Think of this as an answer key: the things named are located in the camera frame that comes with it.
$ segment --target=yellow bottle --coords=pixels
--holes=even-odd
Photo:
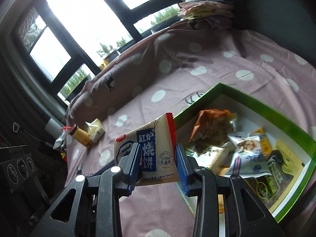
[[[90,149],[92,147],[93,142],[89,139],[88,133],[80,129],[77,125],[74,126],[74,129],[69,134],[72,135],[87,149]]]

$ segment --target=bed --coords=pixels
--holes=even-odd
[[[181,21],[149,36],[72,100],[67,125],[84,128],[99,118],[105,135],[88,151],[67,136],[66,185],[113,159],[116,137],[165,112],[178,114],[219,82],[261,100],[316,139],[314,67],[254,31],[195,28]],[[136,187],[120,199],[120,211],[124,236],[192,236],[194,216],[175,183]]]

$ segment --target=gray fabric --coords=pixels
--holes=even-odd
[[[298,0],[237,0],[233,27],[270,37],[316,66],[316,27]]]

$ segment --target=window frame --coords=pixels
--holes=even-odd
[[[135,28],[134,24],[139,20],[145,18],[146,16],[153,14],[159,10],[167,8],[173,4],[181,2],[181,0],[150,0],[145,2],[134,9],[130,9],[123,0],[104,0],[105,3],[113,10],[119,20],[122,22],[123,26],[129,32],[133,38],[131,41],[118,48],[117,50],[122,53],[132,45],[141,41],[151,34],[150,29],[140,34]],[[41,16],[43,21],[46,24],[46,27],[42,30],[40,35],[37,37],[36,41],[33,43],[30,51],[24,47],[21,42],[17,30],[20,24],[25,19],[25,16],[28,12],[35,8],[38,14]],[[37,63],[32,59],[30,53],[37,43],[39,38],[42,36],[44,30],[49,27],[67,53],[70,55],[71,59],[64,65],[60,70],[58,75],[53,81],[50,81],[47,76],[42,72]],[[23,60],[26,62],[26,65],[32,75],[39,81],[39,83],[64,107],[68,106],[64,101],[58,97],[58,93],[67,83],[67,81],[76,73],[76,71],[83,65],[86,64],[92,73],[96,76],[101,70],[98,65],[96,65],[92,59],[85,53],[85,51],[80,47],[80,45],[75,41],[71,34],[66,30],[64,25],[59,21],[57,16],[50,9],[46,0],[32,0],[32,2],[27,6],[25,11],[21,14],[18,21],[15,23],[11,33],[11,38],[22,55]]]

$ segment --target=shaobing package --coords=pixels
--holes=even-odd
[[[143,171],[136,185],[151,185],[179,181],[175,163],[176,133],[172,113],[166,113],[114,141],[114,159],[118,165],[123,156],[129,155],[133,143],[142,149],[140,168]]]

